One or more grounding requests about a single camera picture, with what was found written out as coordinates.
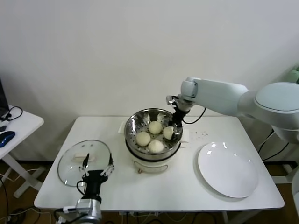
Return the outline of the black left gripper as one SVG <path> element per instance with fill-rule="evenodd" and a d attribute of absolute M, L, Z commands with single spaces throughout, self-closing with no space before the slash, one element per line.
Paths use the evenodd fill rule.
<path fill-rule="evenodd" d="M 104 170 L 90 170 L 87 171 L 87 165 L 89 160 L 89 154 L 84 158 L 82 165 L 79 166 L 79 171 L 83 178 L 83 182 L 86 185 L 85 193 L 82 199 L 94 199 L 101 201 L 100 188 L 103 183 L 108 180 L 108 176 L 114 171 L 114 161 L 112 154 L 110 153 L 108 166 Z"/>

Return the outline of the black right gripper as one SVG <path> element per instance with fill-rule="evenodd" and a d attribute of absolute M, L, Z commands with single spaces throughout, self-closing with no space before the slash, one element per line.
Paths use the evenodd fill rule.
<path fill-rule="evenodd" d="M 184 117 L 186 116 L 186 112 L 182 111 L 178 108 L 175 108 L 175 112 L 172 114 L 172 124 L 174 126 L 174 136 L 172 136 L 171 140 L 176 141 L 178 139 L 178 135 L 182 134 L 182 122 Z"/>

